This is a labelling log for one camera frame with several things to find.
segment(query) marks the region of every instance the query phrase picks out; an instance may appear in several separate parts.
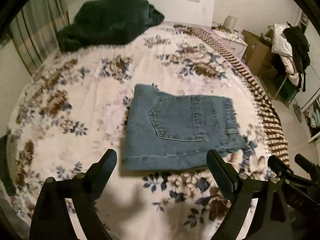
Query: checkered fabric border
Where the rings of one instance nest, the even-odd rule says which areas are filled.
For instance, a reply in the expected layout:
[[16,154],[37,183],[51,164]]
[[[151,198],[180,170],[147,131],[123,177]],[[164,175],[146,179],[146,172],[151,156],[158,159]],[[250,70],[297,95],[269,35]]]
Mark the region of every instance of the checkered fabric border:
[[206,31],[189,26],[175,25],[175,28],[179,28],[189,35],[194,35],[200,38],[203,42],[209,45],[211,48],[219,52],[226,60],[228,60],[234,68],[245,78],[247,81],[248,89],[253,95],[253,98],[258,106],[258,115],[262,118],[265,133],[268,136],[268,146],[270,152],[277,156],[289,167],[288,156],[288,142],[284,139],[282,126],[280,119],[275,111],[275,108],[271,104],[266,93],[260,88],[251,73],[246,71],[241,63],[236,59],[228,50],[226,50],[220,43],[220,41],[213,38]]

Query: blue denim garment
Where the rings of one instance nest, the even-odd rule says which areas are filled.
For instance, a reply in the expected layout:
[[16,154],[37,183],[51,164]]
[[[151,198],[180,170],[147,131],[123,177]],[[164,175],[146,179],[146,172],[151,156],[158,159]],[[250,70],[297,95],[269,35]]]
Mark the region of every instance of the blue denim garment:
[[152,86],[135,86],[127,123],[124,169],[203,167],[210,149],[225,156],[245,146],[230,98],[173,96]]

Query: headboard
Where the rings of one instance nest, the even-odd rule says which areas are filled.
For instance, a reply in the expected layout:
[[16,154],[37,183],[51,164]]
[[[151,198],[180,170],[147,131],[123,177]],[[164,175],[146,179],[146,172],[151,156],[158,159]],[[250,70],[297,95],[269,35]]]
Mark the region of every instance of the headboard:
[[[70,24],[84,2],[81,0],[68,7]],[[190,23],[211,27],[214,0],[148,0],[165,16],[165,21]]]

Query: brown box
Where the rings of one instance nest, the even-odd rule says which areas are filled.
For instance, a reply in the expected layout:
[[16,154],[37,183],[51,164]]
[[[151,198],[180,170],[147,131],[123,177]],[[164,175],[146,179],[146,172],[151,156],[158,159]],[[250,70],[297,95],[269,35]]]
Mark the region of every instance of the brown box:
[[244,41],[248,44],[244,52],[244,55],[247,55],[246,65],[253,75],[259,76],[269,68],[274,53],[271,52],[271,47],[260,42],[259,36],[246,30],[243,30],[242,34]]

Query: white bedside table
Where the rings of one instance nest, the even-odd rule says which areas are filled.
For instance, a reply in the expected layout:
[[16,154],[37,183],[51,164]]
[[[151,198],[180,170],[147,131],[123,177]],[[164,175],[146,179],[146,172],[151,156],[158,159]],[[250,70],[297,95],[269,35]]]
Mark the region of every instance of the white bedside table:
[[217,30],[213,30],[213,31],[226,41],[223,44],[223,46],[229,45],[233,55],[238,59],[242,58],[248,44],[246,44],[241,38],[237,37],[235,34],[217,31]]

